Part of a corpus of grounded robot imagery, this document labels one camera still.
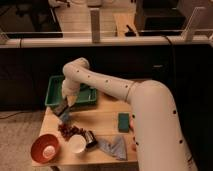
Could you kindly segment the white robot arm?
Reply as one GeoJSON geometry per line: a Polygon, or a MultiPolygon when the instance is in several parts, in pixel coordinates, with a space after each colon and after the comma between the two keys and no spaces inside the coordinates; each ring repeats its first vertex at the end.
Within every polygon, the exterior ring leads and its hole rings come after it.
{"type": "Polygon", "coordinates": [[[85,58],[65,64],[63,74],[64,97],[77,95],[85,83],[131,105],[140,171],[198,171],[181,130],[175,100],[163,83],[92,72],[85,58]]]}

